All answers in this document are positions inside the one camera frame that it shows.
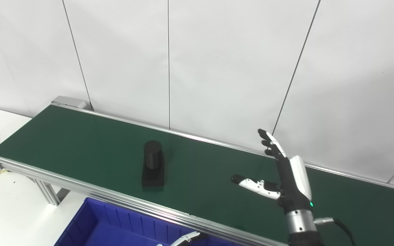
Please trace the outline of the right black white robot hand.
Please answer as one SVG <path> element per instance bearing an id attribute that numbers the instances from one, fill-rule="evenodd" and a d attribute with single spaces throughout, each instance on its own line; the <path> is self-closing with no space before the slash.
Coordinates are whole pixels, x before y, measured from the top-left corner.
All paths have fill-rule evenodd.
<path id="1" fill-rule="evenodd" d="M 258 134 L 262 138 L 261 143 L 267 147 L 264 153 L 276 160 L 280 184 L 254 180 L 238 174 L 234 174 L 231 181 L 261 196 L 278 201 L 285 214 L 294 210 L 311 210 L 312 192 L 303 160 L 298 155 L 289 158 L 276 138 L 266 130 L 259 128 Z"/>

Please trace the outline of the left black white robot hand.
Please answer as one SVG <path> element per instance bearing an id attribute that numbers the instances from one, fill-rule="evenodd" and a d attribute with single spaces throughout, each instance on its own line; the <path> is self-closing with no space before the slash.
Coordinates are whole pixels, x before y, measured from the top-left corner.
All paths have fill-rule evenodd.
<path id="1" fill-rule="evenodd" d="M 205 240 L 208 238 L 208 234 L 203 232 L 193 231 L 191 233 L 185 234 L 175 240 L 171 246 L 189 246 L 193 241 Z"/>

